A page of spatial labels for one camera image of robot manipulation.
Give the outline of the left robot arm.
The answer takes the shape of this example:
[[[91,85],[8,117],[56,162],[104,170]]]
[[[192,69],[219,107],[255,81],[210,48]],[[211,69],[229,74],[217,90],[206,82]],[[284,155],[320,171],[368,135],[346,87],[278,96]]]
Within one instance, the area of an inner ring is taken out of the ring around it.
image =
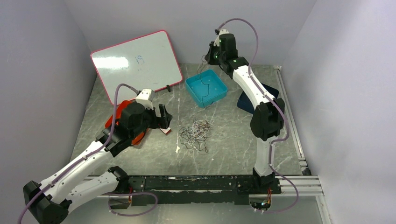
[[[23,187],[25,207],[18,223],[30,212],[41,224],[59,224],[77,207],[102,194],[133,196],[129,175],[118,166],[88,182],[85,178],[132,146],[148,129],[167,129],[173,117],[163,104],[159,109],[157,116],[149,100],[124,101],[114,106],[110,125],[83,153],[52,176],[40,182],[30,181]]]

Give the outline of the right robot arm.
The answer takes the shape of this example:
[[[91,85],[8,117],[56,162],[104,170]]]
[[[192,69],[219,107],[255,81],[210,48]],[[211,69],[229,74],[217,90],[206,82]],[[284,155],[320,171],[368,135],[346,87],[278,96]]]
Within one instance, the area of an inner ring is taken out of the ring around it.
[[[252,103],[254,113],[250,129],[257,140],[252,188],[257,193],[264,193],[275,177],[270,168],[273,155],[265,144],[278,136],[283,128],[281,113],[284,112],[284,101],[270,94],[249,70],[248,61],[238,55],[234,35],[226,29],[217,32],[215,41],[209,45],[205,60],[209,65],[219,66],[242,88]]]

